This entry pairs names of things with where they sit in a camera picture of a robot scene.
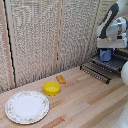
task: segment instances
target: floral plate border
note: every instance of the floral plate border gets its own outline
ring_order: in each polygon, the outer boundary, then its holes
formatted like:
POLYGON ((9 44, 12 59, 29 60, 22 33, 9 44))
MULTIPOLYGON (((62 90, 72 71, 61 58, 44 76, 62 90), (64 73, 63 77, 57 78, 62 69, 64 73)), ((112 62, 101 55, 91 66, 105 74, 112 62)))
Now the floral plate border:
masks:
POLYGON ((35 123, 35 122, 41 120, 48 113, 48 111, 49 111, 48 99, 42 93, 37 92, 37 91, 22 91, 22 92, 16 93, 7 101, 7 103, 5 105, 5 113, 6 113, 7 117, 10 120, 14 121, 15 123, 20 123, 20 124, 35 123), (34 96, 41 100, 43 107, 42 107, 41 111, 39 112, 39 114, 37 114, 36 116, 31 117, 31 118, 22 118, 22 117, 17 116, 13 112, 13 103, 23 96, 34 96))

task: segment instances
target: dish rack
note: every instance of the dish rack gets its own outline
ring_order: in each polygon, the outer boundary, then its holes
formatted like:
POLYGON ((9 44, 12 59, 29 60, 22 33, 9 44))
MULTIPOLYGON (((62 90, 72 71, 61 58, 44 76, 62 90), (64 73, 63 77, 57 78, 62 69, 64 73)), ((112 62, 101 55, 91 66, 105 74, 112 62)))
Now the dish rack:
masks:
POLYGON ((89 58, 87 63, 81 64, 83 70, 106 84, 112 79, 121 77, 123 65, 128 61, 128 52, 125 49, 116 49, 108 62, 100 60, 99 52, 89 58))

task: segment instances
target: white robot part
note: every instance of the white robot part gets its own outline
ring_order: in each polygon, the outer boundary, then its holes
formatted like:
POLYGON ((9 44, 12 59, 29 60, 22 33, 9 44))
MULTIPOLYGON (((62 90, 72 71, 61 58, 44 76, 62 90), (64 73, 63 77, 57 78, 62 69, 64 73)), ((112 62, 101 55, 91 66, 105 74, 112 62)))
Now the white robot part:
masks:
POLYGON ((119 40, 119 38, 120 39, 124 39, 126 37, 126 33, 122 33, 122 34, 120 34, 120 35, 116 35, 116 36, 110 36, 110 37, 108 37, 107 38, 107 40, 109 41, 109 42, 112 42, 113 43, 113 41, 116 41, 116 40, 119 40))
POLYGON ((128 15, 128 0, 118 0, 116 3, 119 6, 119 12, 116 15, 115 19, 117 19, 120 16, 128 15))
POLYGON ((119 35, 121 33, 125 33, 127 28, 126 20, 122 17, 116 19, 111 26, 106 30, 107 37, 113 35, 119 35))
POLYGON ((107 16, 107 19, 105 20, 105 22, 102 22, 102 24, 97 27, 97 29, 96 29, 96 35, 97 35, 97 37, 100 36, 103 27, 105 26, 105 24, 107 23, 107 21, 109 20, 109 18, 110 18, 111 15, 112 15, 112 11, 109 11, 108 16, 107 16))
MULTIPOLYGON (((128 61, 122 68, 121 77, 123 82, 128 86, 128 61)), ((110 128, 128 128, 128 102, 119 119, 110 128)))
POLYGON ((98 48, 126 48, 127 47, 127 38, 118 39, 115 41, 110 41, 109 39, 97 39, 97 47, 98 48))

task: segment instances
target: wooden countertop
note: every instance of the wooden countertop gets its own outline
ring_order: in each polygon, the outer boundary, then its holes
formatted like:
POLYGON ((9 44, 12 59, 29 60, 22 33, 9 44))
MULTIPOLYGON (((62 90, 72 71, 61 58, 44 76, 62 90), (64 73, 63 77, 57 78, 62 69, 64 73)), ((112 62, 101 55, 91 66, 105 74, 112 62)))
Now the wooden countertop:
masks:
POLYGON ((12 122, 5 114, 5 104, 20 91, 33 90, 44 94, 43 84, 57 81, 56 75, 0 94, 0 128, 109 128, 120 116, 128 101, 128 87, 121 79, 106 85, 79 67, 60 74, 67 84, 61 85, 57 96, 46 95, 50 110, 37 123, 20 125, 12 122))

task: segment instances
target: yellow bowl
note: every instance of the yellow bowl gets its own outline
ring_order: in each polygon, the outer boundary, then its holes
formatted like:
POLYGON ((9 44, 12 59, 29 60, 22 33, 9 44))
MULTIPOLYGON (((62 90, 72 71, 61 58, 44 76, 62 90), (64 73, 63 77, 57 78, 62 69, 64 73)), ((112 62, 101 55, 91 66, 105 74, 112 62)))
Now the yellow bowl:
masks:
POLYGON ((48 81, 44 84, 44 92, 49 96, 55 96, 59 93, 60 84, 55 81, 48 81))

